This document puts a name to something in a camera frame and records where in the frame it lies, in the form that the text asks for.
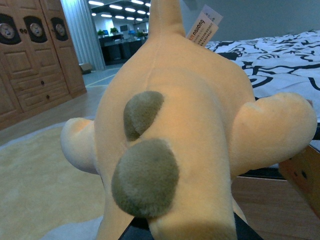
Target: gray felt patch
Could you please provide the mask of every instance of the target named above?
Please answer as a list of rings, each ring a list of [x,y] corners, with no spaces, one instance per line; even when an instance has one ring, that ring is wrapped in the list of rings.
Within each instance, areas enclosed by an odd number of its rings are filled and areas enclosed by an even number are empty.
[[[144,91],[128,101],[123,112],[128,141],[137,140],[152,125],[163,102],[163,95],[157,91]]]
[[[127,150],[112,177],[112,196],[126,213],[150,218],[167,213],[179,180],[175,156],[166,142],[151,139]]]

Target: drawer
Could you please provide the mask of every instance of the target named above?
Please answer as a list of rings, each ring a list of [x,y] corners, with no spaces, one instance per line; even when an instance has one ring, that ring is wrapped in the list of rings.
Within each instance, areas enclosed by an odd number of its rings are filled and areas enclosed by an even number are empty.
[[[54,102],[68,94],[67,85],[65,82],[62,82],[50,88],[44,88],[18,96],[18,100],[23,111],[27,112],[39,106]]]
[[[10,83],[16,95],[19,96],[37,90],[42,90],[44,88],[51,87],[64,81],[65,79],[63,74],[61,72],[58,72],[55,74],[44,75],[40,77],[12,79]]]

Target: tag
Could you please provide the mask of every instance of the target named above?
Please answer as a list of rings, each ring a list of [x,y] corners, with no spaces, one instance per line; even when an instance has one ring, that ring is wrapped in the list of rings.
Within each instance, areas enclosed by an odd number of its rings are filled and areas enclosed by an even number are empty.
[[[222,18],[219,13],[204,5],[186,38],[200,46],[205,46],[217,32]]]

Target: plush toy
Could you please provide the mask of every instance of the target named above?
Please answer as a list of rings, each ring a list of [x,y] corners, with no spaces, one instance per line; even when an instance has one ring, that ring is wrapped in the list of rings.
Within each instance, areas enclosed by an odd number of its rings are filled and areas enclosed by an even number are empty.
[[[155,240],[235,240],[231,183],[305,148],[311,105],[280,93],[255,101],[233,62],[185,38],[179,0],[153,0],[149,38],[120,69],[94,121],[69,120],[63,152],[105,189],[98,240],[117,240],[133,216]]]

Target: bed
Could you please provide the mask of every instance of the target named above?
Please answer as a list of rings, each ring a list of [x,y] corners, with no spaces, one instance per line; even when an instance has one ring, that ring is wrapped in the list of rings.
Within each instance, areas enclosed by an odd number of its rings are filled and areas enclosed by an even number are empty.
[[[311,144],[320,149],[320,30],[250,40],[210,41],[206,48],[245,71],[256,99],[292,92],[312,101],[318,129]],[[281,178],[277,169],[262,169],[250,175]]]

